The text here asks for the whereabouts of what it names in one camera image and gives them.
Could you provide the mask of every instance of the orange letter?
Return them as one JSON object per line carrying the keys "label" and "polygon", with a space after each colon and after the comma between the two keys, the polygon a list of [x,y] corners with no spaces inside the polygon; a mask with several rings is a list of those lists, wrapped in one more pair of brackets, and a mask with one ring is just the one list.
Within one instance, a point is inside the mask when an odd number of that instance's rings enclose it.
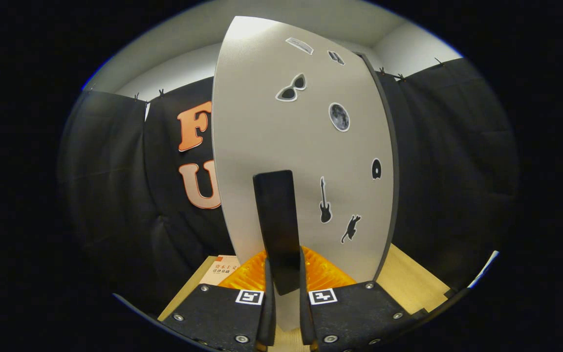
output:
{"label": "orange letter", "polygon": [[177,115],[177,119],[181,121],[181,143],[178,147],[180,152],[192,149],[203,142],[203,137],[197,136],[197,129],[205,132],[208,128],[208,116],[203,111],[212,113],[212,102],[203,103]]}
{"label": "orange letter", "polygon": [[214,160],[203,163],[203,168],[208,170],[210,174],[210,182],[212,183],[212,197],[205,198],[199,192],[199,184],[197,183],[197,171],[199,166],[196,163],[187,163],[179,167],[179,173],[184,178],[184,188],[186,196],[190,203],[201,209],[214,209],[221,205],[221,196],[217,189],[217,172],[214,168]]}

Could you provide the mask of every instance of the black sticker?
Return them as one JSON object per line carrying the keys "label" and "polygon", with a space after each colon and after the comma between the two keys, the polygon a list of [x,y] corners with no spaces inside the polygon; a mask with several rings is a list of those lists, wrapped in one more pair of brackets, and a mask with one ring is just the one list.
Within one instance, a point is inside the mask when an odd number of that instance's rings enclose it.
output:
{"label": "black sticker", "polygon": [[284,87],[284,89],[280,90],[275,96],[275,99],[279,100],[280,102],[294,102],[297,100],[297,96],[299,92],[297,90],[304,90],[307,86],[307,82],[305,80],[305,76],[303,73],[297,74],[295,78],[292,79],[292,83],[290,86]]}
{"label": "black sticker", "polygon": [[321,176],[321,194],[323,195],[323,200],[319,204],[321,223],[328,223],[331,220],[331,203],[325,199],[325,176]]}
{"label": "black sticker", "polygon": [[329,118],[333,126],[340,132],[346,132],[351,125],[349,114],[342,105],[331,103],[329,105]]}
{"label": "black sticker", "polygon": [[342,61],[342,58],[340,57],[340,55],[338,55],[338,53],[335,53],[334,51],[327,51],[327,53],[329,54],[329,57],[334,60],[335,62],[341,64],[342,66],[345,66],[345,62]]}
{"label": "black sticker", "polygon": [[349,241],[353,241],[353,236],[355,236],[355,224],[362,219],[359,215],[351,216],[351,220],[349,220],[349,224],[346,226],[346,232],[340,239],[340,243],[345,243],[345,238],[348,236]]}
{"label": "black sticker", "polygon": [[373,159],[373,165],[370,167],[370,172],[373,174],[373,180],[382,178],[382,163],[378,158]]}

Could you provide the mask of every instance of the moon sticker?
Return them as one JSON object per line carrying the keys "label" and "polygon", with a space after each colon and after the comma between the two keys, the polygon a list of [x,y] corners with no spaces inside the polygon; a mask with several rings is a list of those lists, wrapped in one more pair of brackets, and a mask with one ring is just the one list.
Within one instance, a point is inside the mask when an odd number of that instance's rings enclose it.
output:
{"label": "moon sticker", "polygon": [[349,125],[351,125],[349,114],[338,103],[331,103],[329,105],[329,118],[333,126],[340,132],[346,132],[349,129]]}

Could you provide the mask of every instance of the orange object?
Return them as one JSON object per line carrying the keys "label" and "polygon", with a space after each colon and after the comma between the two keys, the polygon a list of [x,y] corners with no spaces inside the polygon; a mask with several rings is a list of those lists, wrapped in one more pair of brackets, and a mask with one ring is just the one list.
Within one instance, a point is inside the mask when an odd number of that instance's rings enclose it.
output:
{"label": "orange object", "polygon": [[266,251],[262,250],[239,266],[218,285],[230,289],[266,290],[264,289],[266,287],[264,259],[266,259]]}
{"label": "orange object", "polygon": [[[302,247],[305,257],[305,273],[307,289],[319,290],[342,287],[355,284],[349,275],[338,269],[319,253],[307,247]],[[264,259],[266,251],[253,256],[230,274],[218,285],[231,289],[265,290]]]}
{"label": "orange object", "polygon": [[307,247],[303,248],[308,291],[331,289],[355,284],[349,275],[333,265],[324,256]]}

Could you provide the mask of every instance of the black mount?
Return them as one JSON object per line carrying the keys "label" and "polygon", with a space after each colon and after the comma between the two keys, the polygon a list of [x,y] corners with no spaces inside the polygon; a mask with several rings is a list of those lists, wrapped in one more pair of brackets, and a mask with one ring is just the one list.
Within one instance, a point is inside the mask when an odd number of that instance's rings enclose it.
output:
{"label": "black mount", "polygon": [[275,343],[275,294],[268,258],[266,292],[198,285],[163,325],[228,352],[265,351]]}
{"label": "black mount", "polygon": [[427,315],[424,309],[408,314],[375,281],[308,292],[301,257],[301,335],[319,352],[371,351]]}

